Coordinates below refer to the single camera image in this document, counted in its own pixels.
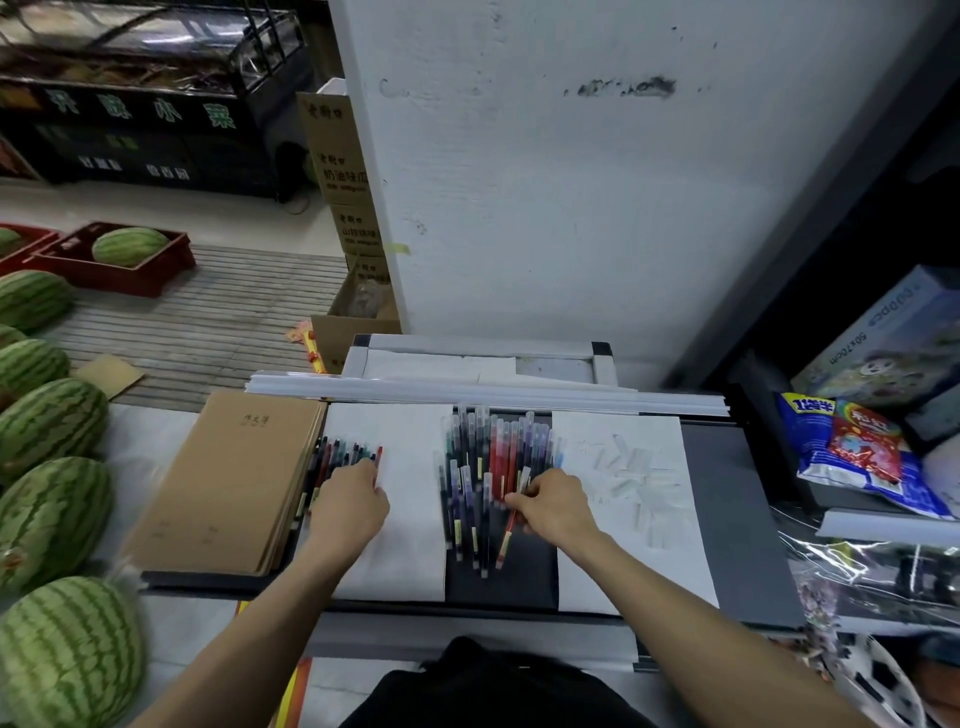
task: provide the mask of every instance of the transparent plastic wrap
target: transparent plastic wrap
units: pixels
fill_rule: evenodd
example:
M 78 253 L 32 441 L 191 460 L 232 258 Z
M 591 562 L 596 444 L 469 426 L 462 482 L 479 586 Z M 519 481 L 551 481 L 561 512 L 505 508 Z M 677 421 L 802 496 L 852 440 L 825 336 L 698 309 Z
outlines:
M 807 619 L 829 636 L 844 602 L 880 618 L 960 626 L 960 547 L 820 538 L 799 508 L 771 509 Z

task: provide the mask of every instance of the glass display case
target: glass display case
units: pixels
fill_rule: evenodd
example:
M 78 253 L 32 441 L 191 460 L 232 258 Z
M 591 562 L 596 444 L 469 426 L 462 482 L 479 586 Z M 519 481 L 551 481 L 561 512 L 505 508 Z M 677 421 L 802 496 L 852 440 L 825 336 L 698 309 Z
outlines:
M 0 4 L 0 130 L 54 182 L 283 198 L 278 165 L 301 174 L 291 145 L 305 149 L 296 91 L 312 84 L 291 11 Z

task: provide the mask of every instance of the hand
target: hand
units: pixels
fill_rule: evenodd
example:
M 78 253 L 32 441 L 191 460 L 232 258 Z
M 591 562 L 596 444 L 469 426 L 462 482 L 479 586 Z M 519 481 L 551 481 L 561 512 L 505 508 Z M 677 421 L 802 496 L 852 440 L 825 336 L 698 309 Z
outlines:
M 552 468 L 534 479 L 524 495 L 508 493 L 507 505 L 520 512 L 530 528 L 567 556 L 601 534 L 580 478 Z
M 337 468 L 313 504 L 308 550 L 348 560 L 359 558 L 390 513 L 382 488 L 374 488 L 376 466 L 363 459 Z

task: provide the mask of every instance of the watermelon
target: watermelon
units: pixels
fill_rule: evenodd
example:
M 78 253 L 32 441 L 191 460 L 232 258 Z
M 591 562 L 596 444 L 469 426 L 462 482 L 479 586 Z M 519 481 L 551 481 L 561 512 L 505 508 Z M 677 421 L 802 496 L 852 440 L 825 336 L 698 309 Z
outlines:
M 24 594 L 69 576 L 104 533 L 110 472 L 85 457 L 36 466 L 0 497 L 0 591 Z
M 23 341 L 25 338 L 27 338 L 27 334 L 20 333 L 13 327 L 6 327 L 0 324 L 0 349 L 4 349 L 18 341 Z
M 143 682 L 140 619 L 102 579 L 68 576 L 0 620 L 0 692 L 17 728 L 106 728 Z
M 24 333 L 56 321 L 73 305 L 73 288 L 46 271 L 16 271 L 0 278 L 0 324 Z
M 10 228 L 0 227 L 0 257 L 7 257 L 24 246 L 23 235 Z
M 0 398 L 19 400 L 41 384 L 70 375 L 70 357 L 39 339 L 0 350 Z
M 107 429 L 107 395 L 80 379 L 56 379 L 0 414 L 0 486 L 42 462 L 86 455 Z
M 121 228 L 98 237 L 91 253 L 98 263 L 136 268 L 169 243 L 166 235 L 150 228 Z

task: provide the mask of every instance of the snack bag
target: snack bag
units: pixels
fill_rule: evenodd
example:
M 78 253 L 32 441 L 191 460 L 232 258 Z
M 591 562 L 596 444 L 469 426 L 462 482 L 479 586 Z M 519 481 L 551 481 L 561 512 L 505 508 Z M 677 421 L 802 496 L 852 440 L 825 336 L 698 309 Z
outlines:
M 920 459 L 894 423 L 866 407 L 792 392 L 777 400 L 804 480 L 875 493 L 922 516 L 953 520 L 924 483 Z

